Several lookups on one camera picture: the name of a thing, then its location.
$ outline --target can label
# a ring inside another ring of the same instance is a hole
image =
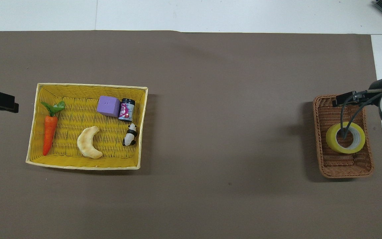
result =
[[[128,103],[120,104],[119,120],[132,121],[132,112],[134,111],[134,105]]]

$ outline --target purple can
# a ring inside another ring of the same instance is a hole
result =
[[[132,113],[134,112],[135,100],[123,98],[120,102],[119,120],[132,122]]]

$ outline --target carrot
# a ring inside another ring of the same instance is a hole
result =
[[[47,110],[50,112],[50,115],[45,116],[44,147],[42,148],[42,154],[47,155],[51,149],[51,146],[53,145],[54,133],[57,128],[58,119],[54,115],[56,112],[59,112],[60,110],[65,108],[65,103],[64,101],[61,101],[60,103],[54,106],[50,106],[49,104],[45,102],[41,102],[41,104],[43,104],[47,108]]]

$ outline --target green leaf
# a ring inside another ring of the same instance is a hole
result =
[[[60,101],[58,104],[56,104],[54,106],[50,106],[49,104],[47,104],[45,102],[41,102],[41,104],[43,104],[47,108],[48,112],[50,112],[51,117],[53,117],[55,115],[55,113],[57,113],[60,110],[65,108],[64,101]]]

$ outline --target yellow tape roll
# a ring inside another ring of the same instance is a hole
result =
[[[347,127],[348,124],[349,122],[343,122],[343,128]],[[326,132],[326,142],[332,150],[338,153],[356,153],[363,148],[365,145],[365,133],[359,125],[350,124],[349,131],[353,134],[353,142],[347,148],[338,144],[337,133],[340,128],[340,124],[334,124]]]

